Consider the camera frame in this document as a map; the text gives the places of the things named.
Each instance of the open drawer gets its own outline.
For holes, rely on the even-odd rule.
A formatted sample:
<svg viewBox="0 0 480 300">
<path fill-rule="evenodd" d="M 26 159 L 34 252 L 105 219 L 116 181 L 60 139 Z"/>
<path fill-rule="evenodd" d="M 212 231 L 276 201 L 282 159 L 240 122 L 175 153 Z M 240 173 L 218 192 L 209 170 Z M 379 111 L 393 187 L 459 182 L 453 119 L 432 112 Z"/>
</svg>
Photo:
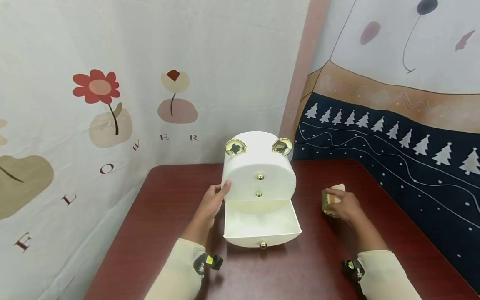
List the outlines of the open drawer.
<svg viewBox="0 0 480 300">
<path fill-rule="evenodd" d="M 241 247 L 283 244 L 301 233 L 288 200 L 225 201 L 225 239 Z"/>
</svg>

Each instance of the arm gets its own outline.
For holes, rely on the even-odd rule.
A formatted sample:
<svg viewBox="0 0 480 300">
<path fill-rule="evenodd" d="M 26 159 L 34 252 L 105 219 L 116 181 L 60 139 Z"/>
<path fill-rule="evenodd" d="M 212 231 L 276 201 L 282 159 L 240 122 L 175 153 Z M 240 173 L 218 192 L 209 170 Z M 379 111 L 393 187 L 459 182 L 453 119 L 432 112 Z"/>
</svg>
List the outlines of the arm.
<svg viewBox="0 0 480 300">
<path fill-rule="evenodd" d="M 365 271 L 359 283 L 367 299 L 421 299 L 395 254 L 389 251 L 377 228 L 361 209 L 355 195 L 334 189 L 327 189 L 326 192 L 341 199 L 341 202 L 329 204 L 327 208 L 335 211 L 357 234 L 360 246 L 358 261 Z"/>
<path fill-rule="evenodd" d="M 197 296 L 202 277 L 194 270 L 193 262 L 205 252 L 208 232 L 229 190 L 229 180 L 223 188 L 218 184 L 207 190 L 144 300 L 192 300 Z"/>
</svg>

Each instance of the white wall cloth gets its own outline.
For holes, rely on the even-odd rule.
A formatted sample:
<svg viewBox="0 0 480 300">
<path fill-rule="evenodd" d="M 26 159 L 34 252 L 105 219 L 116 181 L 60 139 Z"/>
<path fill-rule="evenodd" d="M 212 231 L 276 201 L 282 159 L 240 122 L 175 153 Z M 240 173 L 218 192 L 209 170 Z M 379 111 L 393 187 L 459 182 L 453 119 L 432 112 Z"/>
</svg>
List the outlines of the white wall cloth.
<svg viewBox="0 0 480 300">
<path fill-rule="evenodd" d="M 0 299 L 81 299 L 150 168 L 278 134 L 308 5 L 0 1 Z"/>
</svg>

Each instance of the navy blue fabric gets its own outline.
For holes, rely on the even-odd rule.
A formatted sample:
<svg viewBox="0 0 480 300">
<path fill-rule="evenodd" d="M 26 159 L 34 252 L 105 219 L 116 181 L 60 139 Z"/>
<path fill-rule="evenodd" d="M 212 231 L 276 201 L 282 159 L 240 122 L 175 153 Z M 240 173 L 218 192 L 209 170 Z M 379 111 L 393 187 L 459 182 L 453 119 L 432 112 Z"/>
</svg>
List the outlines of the navy blue fabric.
<svg viewBox="0 0 480 300">
<path fill-rule="evenodd" d="M 316 116 L 312 117 L 310 111 L 308 118 L 305 114 L 315 104 Z M 329 121 L 322 123 L 320 119 L 329 109 Z M 340 109 L 341 123 L 333 124 Z M 367 128 L 345 124 L 353 110 L 355 123 L 369 113 Z M 372 127 L 382 117 L 382 131 L 374 132 Z M 397 122 L 396 139 L 389 138 L 387 133 Z M 409 148 L 402 148 L 400 141 L 410 129 Z M 426 155 L 415 154 L 413 147 L 427 134 Z M 437 165 L 432 157 L 448 142 L 452 150 L 450 165 Z M 474 147 L 480 148 L 480 134 L 432 128 L 391 111 L 312 93 L 297 127 L 293 159 L 351 158 L 362 163 L 480 293 L 480 175 L 467 175 L 459 168 Z"/>
</svg>

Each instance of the red flower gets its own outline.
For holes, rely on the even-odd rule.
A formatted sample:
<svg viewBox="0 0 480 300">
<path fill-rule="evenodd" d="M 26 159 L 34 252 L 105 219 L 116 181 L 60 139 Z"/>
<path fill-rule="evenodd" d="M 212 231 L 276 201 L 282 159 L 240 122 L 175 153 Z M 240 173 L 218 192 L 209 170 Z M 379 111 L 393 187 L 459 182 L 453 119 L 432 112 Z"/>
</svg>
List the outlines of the red flower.
<svg viewBox="0 0 480 300">
<path fill-rule="evenodd" d="M 75 74 L 73 81 L 81 85 L 73 89 L 73 94 L 77 97 L 85 96 L 85 102 L 89 104 L 102 101 L 105 104 L 112 103 L 112 97 L 120 97 L 117 90 L 119 83 L 114 72 L 105 75 L 100 70 L 91 70 L 90 76 L 85 74 Z"/>
</svg>

